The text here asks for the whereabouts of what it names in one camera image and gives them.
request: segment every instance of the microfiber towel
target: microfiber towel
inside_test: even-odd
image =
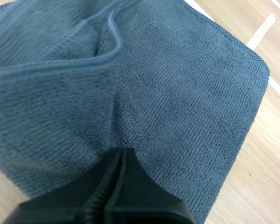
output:
[[[0,170],[36,197],[133,147],[202,224],[268,77],[182,0],[18,0],[0,9]]]

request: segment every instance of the light wooden surface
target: light wooden surface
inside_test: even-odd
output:
[[[280,10],[270,0],[196,2],[244,44],[274,13],[278,20],[255,51],[280,85]],[[26,199],[0,172],[0,223]],[[280,95],[271,86],[206,224],[280,224]]]

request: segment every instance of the towel fold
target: towel fold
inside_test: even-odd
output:
[[[133,147],[202,224],[268,77],[182,0],[18,0],[0,8],[0,169],[36,197]]]

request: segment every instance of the black plastic part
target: black plastic part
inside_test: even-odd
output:
[[[3,224],[194,224],[187,205],[155,184],[130,148],[86,175],[20,204]]]

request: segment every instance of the towel texture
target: towel texture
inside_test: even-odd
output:
[[[18,0],[0,8],[0,169],[35,197],[134,147],[202,224],[268,77],[182,0]]]

